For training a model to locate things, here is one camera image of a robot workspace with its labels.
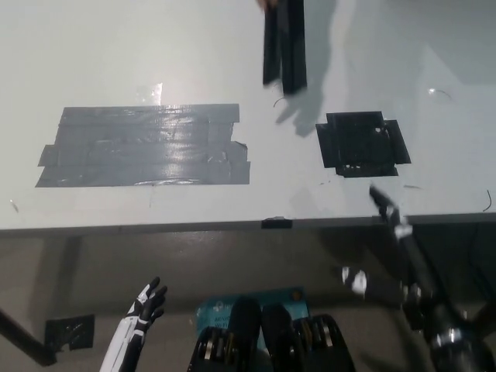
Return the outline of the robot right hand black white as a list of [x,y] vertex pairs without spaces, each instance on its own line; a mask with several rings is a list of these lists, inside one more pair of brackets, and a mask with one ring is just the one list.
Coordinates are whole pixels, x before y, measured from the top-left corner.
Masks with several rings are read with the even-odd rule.
[[381,189],[372,185],[369,193],[392,235],[400,258],[406,262],[406,278],[399,284],[392,284],[373,279],[363,270],[341,267],[338,269],[341,282],[363,298],[402,308],[410,326],[422,331],[430,348],[440,350],[457,342],[462,321],[447,298],[439,275],[417,243],[413,225]]

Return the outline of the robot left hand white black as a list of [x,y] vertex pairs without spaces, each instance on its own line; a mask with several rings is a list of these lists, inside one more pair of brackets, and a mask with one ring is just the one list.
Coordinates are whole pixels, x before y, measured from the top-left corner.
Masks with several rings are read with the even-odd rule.
[[100,372],[136,370],[146,334],[164,313],[166,293],[167,286],[160,287],[160,278],[155,277],[137,295],[117,326]]

